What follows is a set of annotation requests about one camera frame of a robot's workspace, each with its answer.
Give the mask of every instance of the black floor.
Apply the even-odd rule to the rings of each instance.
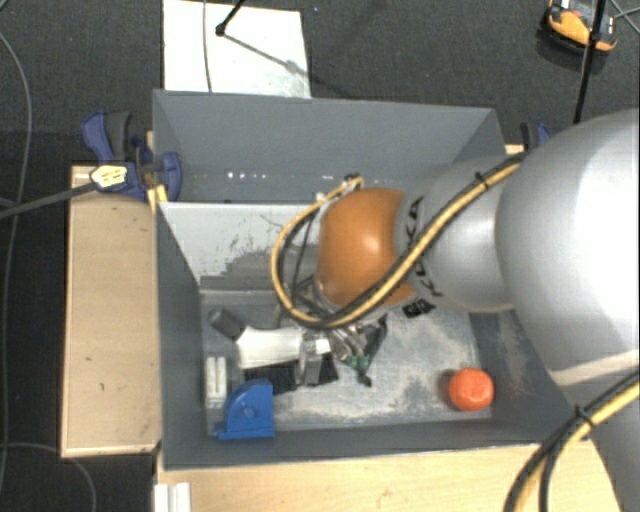
[[[303,12],[314,96],[493,107],[505,140],[518,143],[522,121],[542,121],[554,132],[569,127],[578,92],[580,57],[536,35],[544,3],[253,0],[249,5]],[[134,131],[151,126],[150,91],[162,84],[160,0],[11,0],[0,11],[0,32],[22,60],[33,96],[25,199],[63,190],[71,162],[91,158],[79,132],[90,112],[128,110],[135,116]],[[624,22],[619,35],[619,47],[592,77],[585,119],[638,106],[640,39]],[[25,115],[18,74],[0,47],[0,197],[16,194]],[[3,266],[8,232],[9,222],[1,222]],[[23,215],[9,301],[11,442],[58,443],[64,292],[64,206]],[[83,462],[95,480],[98,510],[148,509],[150,457]],[[83,477],[72,465],[36,450],[10,451],[0,510],[90,506]]]

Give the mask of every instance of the wooden table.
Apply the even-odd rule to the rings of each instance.
[[[73,169],[73,184],[88,168]],[[161,438],[153,215],[91,193],[71,202],[63,456],[149,453]],[[192,510],[499,511],[535,446],[165,472],[190,485]],[[592,444],[559,464],[554,510],[618,510]],[[535,510],[535,499],[526,510]]]

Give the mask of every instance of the white plastic part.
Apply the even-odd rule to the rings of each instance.
[[[153,488],[154,512],[191,512],[191,486],[156,484]]]
[[[331,352],[331,344],[329,343],[329,338],[316,338],[315,342],[316,354],[328,354],[329,352]]]
[[[238,366],[242,370],[269,366],[300,357],[302,330],[296,327],[261,330],[247,327],[238,338]]]
[[[207,408],[221,408],[227,399],[227,360],[224,357],[207,357],[205,389]]]

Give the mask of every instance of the blue object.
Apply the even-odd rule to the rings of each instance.
[[[536,123],[538,129],[538,145],[547,142],[551,138],[551,130],[544,123]]]
[[[245,382],[227,398],[224,415],[213,429],[220,440],[273,437],[273,385],[268,379]]]
[[[85,144],[98,158],[100,165],[118,163],[127,169],[126,182],[103,187],[96,183],[99,192],[115,192],[124,194],[138,201],[147,200],[147,187],[142,182],[141,174],[145,172],[164,173],[167,197],[176,201],[182,187],[182,167],[177,153],[163,153],[161,162],[153,163],[153,153],[148,146],[137,137],[131,138],[131,144],[138,150],[140,169],[133,162],[124,162],[124,146],[126,143],[126,124],[129,114],[108,114],[102,110],[94,112],[82,121],[82,137]]]

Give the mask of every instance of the gray box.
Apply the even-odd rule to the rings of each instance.
[[[185,171],[180,202],[161,205],[157,222],[166,469],[531,443],[570,413],[513,313],[435,310],[390,316],[373,388],[343,368],[336,383],[276,397],[274,439],[212,438],[203,354],[228,347],[206,314],[224,305],[270,326],[278,226],[345,174],[408,189],[431,168],[504,145],[489,109],[165,91],[153,109],[156,152],[177,151]],[[464,365],[494,378],[490,409],[446,403],[443,375]]]

